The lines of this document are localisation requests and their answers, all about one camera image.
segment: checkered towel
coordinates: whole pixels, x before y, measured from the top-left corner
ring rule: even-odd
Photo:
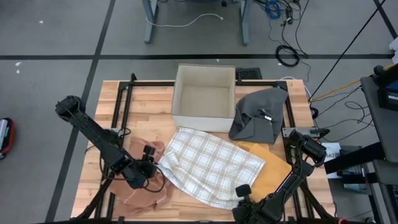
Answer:
[[[159,168],[180,190],[217,208],[238,205],[235,188],[252,185],[265,161],[203,131],[180,128]]]

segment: pink cloth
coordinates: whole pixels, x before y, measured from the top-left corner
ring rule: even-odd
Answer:
[[[148,142],[141,138],[132,137],[128,152],[133,158],[141,159],[145,145],[155,148],[154,160],[158,162],[164,152],[164,144],[160,141]],[[158,190],[163,184],[163,177],[156,172],[149,179],[148,189]],[[159,206],[168,203],[173,195],[174,186],[165,179],[164,188],[158,193],[152,193],[145,189],[132,189],[126,181],[115,180],[109,186],[112,193],[119,197],[121,203],[116,206],[115,213],[120,215],[137,216],[156,210]]]

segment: open box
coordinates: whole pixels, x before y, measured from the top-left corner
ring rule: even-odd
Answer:
[[[180,64],[172,116],[176,126],[229,132],[235,116],[235,67]]]

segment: dark gray fabric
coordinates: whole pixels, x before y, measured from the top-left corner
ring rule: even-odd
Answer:
[[[261,90],[243,97],[236,104],[229,138],[274,144],[282,127],[286,98],[287,92],[280,88]]]

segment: orange towel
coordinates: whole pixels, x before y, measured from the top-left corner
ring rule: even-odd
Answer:
[[[250,197],[255,202],[259,202],[268,194],[274,193],[292,170],[292,166],[271,153],[267,146],[262,147],[259,144],[243,141],[236,141],[234,144],[266,161],[251,186]]]

